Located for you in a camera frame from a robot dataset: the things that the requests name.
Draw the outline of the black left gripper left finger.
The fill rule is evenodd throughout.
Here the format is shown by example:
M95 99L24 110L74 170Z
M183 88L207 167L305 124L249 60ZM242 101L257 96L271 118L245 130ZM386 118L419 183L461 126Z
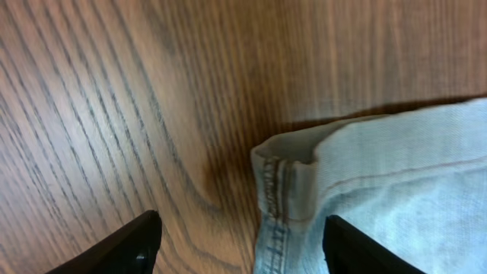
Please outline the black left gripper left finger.
M48 274L152 274L161 237L161 217L148 210Z

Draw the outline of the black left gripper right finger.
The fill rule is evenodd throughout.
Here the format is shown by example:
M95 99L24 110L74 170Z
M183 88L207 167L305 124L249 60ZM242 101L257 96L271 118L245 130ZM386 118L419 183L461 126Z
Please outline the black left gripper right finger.
M422 274L338 215L326 218L323 252L330 274Z

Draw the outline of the light blue denim shorts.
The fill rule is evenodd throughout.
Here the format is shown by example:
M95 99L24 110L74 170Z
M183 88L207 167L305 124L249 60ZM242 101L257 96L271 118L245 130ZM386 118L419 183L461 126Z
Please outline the light blue denim shorts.
M426 273L486 271L486 101L345 119L251 152L257 273L325 273L338 215Z

